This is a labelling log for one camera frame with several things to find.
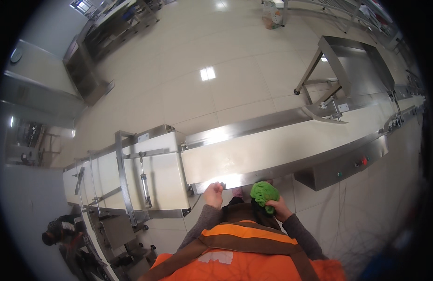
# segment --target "person's left hand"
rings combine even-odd
[[[206,204],[217,210],[221,209],[221,204],[223,204],[223,197],[221,196],[222,192],[223,186],[219,182],[211,183],[204,191],[204,200],[206,201]]]

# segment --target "conveyor machine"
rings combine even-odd
[[[189,136],[168,125],[139,134],[119,131],[115,144],[66,167],[66,198],[83,209],[102,262],[118,275],[110,249],[133,251],[127,243],[144,222],[186,216],[188,196],[214,181],[235,188],[294,173],[318,191],[388,153],[387,133],[421,111],[424,97],[394,85],[372,46],[336,37],[322,37],[319,46],[295,90],[330,83],[317,104],[309,99],[304,107]],[[336,77],[310,81],[322,55]],[[345,96],[336,95],[340,88]]]

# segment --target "tiled floor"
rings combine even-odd
[[[165,5],[157,13],[161,19],[157,24],[138,32],[98,65],[108,81],[115,81],[115,87],[84,112],[73,139],[62,138],[62,143],[57,143],[62,152],[52,166],[67,166],[74,157],[85,156],[87,150],[114,143],[118,130],[138,133],[166,123],[179,132],[193,134],[302,106],[303,95],[293,95],[293,89],[322,35],[376,46],[395,83],[406,83],[399,59],[365,31],[352,27],[344,34],[331,18],[303,11],[289,11],[285,27],[268,30],[261,19],[260,2],[178,0]],[[312,78],[327,77],[334,74],[328,63],[320,62]],[[315,101],[327,85],[308,89]],[[394,194],[410,188],[416,178],[418,130],[417,123],[408,124],[405,132],[390,137],[390,153],[382,160],[319,192],[290,176],[275,180],[290,209],[328,256],[350,265],[360,264],[364,259],[357,261],[346,253],[368,253],[382,241],[376,239],[378,235],[383,237],[396,227],[388,222],[397,222],[393,220],[399,214],[396,210],[408,208],[411,196],[400,200]],[[412,139],[410,144],[398,138],[399,134]],[[404,177],[399,176],[402,170],[407,171]],[[226,204],[231,191],[223,195]],[[191,198],[191,204],[197,199]],[[175,252],[203,204],[200,198],[184,220],[149,221],[150,229],[139,233],[139,239],[155,244],[158,253]],[[369,228],[374,229],[373,234],[366,232]]]

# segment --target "green cloth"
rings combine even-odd
[[[255,198],[255,201],[260,207],[265,207],[268,214],[274,214],[275,208],[272,206],[265,206],[265,203],[269,200],[279,201],[279,191],[267,182],[258,182],[252,186],[251,197]]]

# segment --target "hand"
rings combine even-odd
[[[276,218],[279,222],[285,222],[293,213],[288,209],[285,200],[280,196],[279,201],[269,200],[265,203],[267,206],[272,206],[276,209]]]
[[[217,210],[221,209],[221,204],[223,204],[223,197],[221,196],[222,192],[223,186],[219,182],[211,183],[204,191],[204,200],[206,201],[206,204]]]

